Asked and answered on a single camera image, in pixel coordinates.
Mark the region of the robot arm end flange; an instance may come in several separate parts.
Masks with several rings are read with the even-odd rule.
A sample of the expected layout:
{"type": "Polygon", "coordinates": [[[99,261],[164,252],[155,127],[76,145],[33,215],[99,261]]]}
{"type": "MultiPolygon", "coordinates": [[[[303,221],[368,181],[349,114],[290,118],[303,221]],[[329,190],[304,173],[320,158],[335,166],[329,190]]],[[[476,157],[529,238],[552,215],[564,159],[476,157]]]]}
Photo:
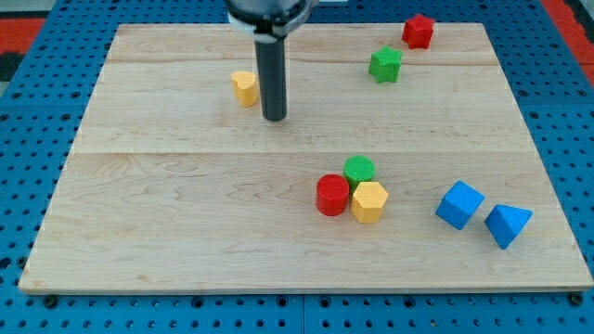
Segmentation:
{"type": "Polygon", "coordinates": [[[229,22],[255,40],[272,43],[305,24],[318,0],[225,0],[229,22]]]}

